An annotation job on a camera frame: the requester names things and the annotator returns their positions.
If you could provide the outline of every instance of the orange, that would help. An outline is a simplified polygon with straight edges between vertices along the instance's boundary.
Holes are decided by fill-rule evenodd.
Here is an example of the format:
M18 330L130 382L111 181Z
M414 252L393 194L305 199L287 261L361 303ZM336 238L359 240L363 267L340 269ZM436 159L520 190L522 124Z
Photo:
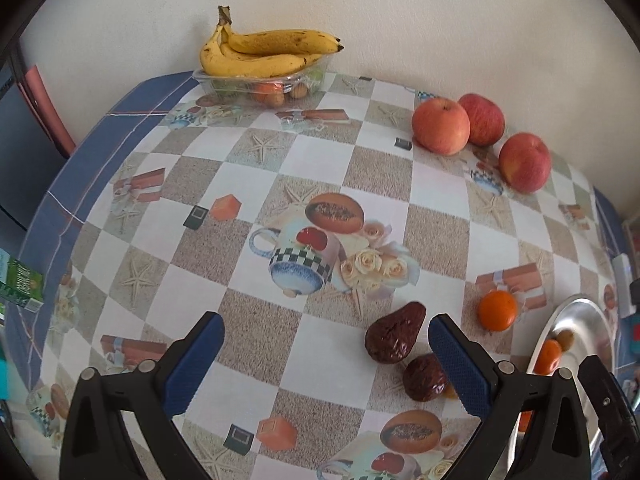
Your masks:
M254 85L254 99L260 103L267 102L267 99L273 98L274 94L282 94L282 83L256 83Z
M527 431L529 423L531 422L531 415L533 415L533 412L522 412L520 414L520 422L518 424L518 431L520 433L525 433Z
M518 315L518 305L513 294L506 290L492 290L478 305L478 321L487 330L507 330Z
M562 347L555 339L547 339L542 343L540 354L536 365L533 367L533 373L538 375L552 374L560 364L562 357Z

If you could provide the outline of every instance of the banana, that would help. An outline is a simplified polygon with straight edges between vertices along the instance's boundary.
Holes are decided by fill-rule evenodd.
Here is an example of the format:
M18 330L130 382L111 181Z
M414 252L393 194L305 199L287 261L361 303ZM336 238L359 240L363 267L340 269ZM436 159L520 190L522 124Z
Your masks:
M254 54L242 54L236 52L229 46L229 35L223 28L220 32L220 52L231 59L237 59L238 61L251 61L252 59L258 59L260 56L254 56Z
M238 61L252 61L254 59L260 59L262 56L255 56L254 54L242 54L233 50L228 43L220 43L220 52L223 56L229 59L235 59Z
M306 57L292 54L264 56L252 60L231 59L222 53L218 44L222 30L222 25L218 25L209 41L200 49L200 63L208 75L270 78L297 72L308 63Z
M220 33L220 39L221 39L220 51L224 56L229 57L231 59L236 59L238 61L251 61L254 59L260 59L262 57L262 56L257 56L255 54L243 54L242 52L236 52L228 44L228 38L229 38L229 35L226 32L226 30L223 28L222 32ZM306 66L309 66L315 63L316 61L318 61L318 59L322 57L322 54L307 54L306 56L303 54L294 54L294 56L298 56L306 59Z
M344 48L338 38L317 30L269 30L236 34L229 24L224 27L229 46L242 54L334 54Z

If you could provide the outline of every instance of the stainless steel bowl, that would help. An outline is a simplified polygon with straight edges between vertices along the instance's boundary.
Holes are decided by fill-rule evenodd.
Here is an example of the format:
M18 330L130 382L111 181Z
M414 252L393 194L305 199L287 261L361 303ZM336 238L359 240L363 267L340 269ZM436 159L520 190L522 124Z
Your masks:
M613 334L610 332L607 320L600 308L589 298L582 295L571 296L564 301L551 315L546 324L536 348L527 367L527 373L533 373L542 343L549 337L557 335L562 330L574 332L574 344L562 354L560 366L567 367L574 374L575 384L582 403L582 410L587 419L587 434L589 436L590 452L593 454L598 445L600 430L598 418L585 393L580 381L578 381L578 367L587 355L597 355L606 369L613 372L616 367L616 355L614 352ZM507 444L507 464L511 467L516 455L516 446L522 440L523 433L518 432L518 423L513 428L509 443Z

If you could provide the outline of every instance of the apple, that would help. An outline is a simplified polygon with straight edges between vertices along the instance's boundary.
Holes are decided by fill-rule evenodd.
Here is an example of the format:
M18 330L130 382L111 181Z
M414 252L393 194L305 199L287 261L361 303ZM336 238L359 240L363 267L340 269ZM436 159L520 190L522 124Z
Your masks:
M465 94L458 103L469 116L469 142L491 146L500 140L504 133L504 115L497 104L478 94Z
M504 143L498 165L513 189L533 193L545 185L551 174L551 154L540 137L519 133Z
M396 474L404 469L404 458L396 453L383 453L371 463L373 471Z
M315 227L305 227L296 235L296 241L313 247L316 251L324 251L328 239L326 233Z
M434 97L415 109L411 119L415 140L438 155L454 155L469 139L469 116L457 102Z

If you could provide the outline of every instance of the nut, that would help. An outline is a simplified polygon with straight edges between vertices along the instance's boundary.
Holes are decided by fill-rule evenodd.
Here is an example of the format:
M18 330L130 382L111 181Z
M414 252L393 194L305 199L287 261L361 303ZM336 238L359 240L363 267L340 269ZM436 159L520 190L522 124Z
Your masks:
M567 352L574 345L575 335L571 330L562 330L557 336L556 341L560 343L563 352Z
M268 94L264 96L264 104L271 108L277 108L284 104L284 94Z
M291 89L289 95L291 95L292 99L302 99L306 97L306 94L309 92L308 88L302 83L298 83Z

